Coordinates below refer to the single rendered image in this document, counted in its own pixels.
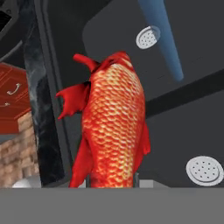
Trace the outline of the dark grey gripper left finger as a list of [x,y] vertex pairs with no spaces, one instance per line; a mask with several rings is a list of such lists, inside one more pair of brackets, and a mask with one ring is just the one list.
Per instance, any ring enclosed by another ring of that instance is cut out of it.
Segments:
[[[64,183],[64,184],[61,184],[61,185],[59,185],[59,186],[57,186],[57,187],[62,187],[62,188],[68,188],[69,187],[69,184],[70,184],[70,181],[67,181],[66,183]],[[81,185],[79,185],[79,187],[78,188],[86,188],[87,187],[87,182],[86,182],[86,180],[84,180],[83,181],[83,183],[81,184]]]

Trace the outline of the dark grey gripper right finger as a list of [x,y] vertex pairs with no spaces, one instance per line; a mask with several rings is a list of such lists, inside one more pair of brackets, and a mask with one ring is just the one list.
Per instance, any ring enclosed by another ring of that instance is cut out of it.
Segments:
[[139,188],[168,188],[168,184],[152,171],[138,171],[134,175],[134,187]]

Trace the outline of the red orange fish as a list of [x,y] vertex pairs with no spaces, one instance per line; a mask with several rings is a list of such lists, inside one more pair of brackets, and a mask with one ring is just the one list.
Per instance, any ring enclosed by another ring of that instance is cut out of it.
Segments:
[[129,55],[115,52],[97,62],[76,53],[89,80],[59,91],[61,117],[81,113],[81,140],[69,186],[90,178],[93,188],[131,188],[134,174],[151,152],[145,96]]

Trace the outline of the dark grey sink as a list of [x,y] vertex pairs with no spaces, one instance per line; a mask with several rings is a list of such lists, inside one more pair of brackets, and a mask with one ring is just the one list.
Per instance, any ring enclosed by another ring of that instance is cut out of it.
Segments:
[[184,79],[176,81],[158,45],[142,50],[147,26],[137,0],[34,0],[50,91],[82,83],[88,69],[119,50],[131,57],[143,84],[151,153],[139,171],[169,187],[192,187],[186,163],[197,156],[224,167],[224,0],[164,0]]

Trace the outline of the white round object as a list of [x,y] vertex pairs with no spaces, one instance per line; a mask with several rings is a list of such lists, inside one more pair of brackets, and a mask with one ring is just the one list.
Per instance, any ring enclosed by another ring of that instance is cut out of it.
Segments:
[[13,188],[40,188],[41,181],[39,177],[23,178],[17,181],[12,187]]

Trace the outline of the white round drain strainer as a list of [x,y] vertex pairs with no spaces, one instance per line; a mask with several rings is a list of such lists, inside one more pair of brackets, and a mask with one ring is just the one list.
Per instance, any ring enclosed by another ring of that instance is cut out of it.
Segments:
[[160,39],[161,31],[155,25],[143,28],[136,36],[136,45],[140,49],[153,47]]
[[198,186],[217,186],[224,180],[221,163],[209,156],[191,158],[185,166],[188,178]]

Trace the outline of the red cupboard door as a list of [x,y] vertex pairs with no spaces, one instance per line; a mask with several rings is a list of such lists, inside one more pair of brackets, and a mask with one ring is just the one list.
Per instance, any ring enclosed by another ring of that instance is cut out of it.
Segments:
[[30,110],[26,71],[0,63],[0,135],[17,134],[18,118]]

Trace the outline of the dark grey appliance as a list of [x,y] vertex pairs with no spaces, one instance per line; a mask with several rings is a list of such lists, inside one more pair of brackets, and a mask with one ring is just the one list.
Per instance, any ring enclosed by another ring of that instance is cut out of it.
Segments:
[[17,0],[0,0],[0,61],[21,44]]

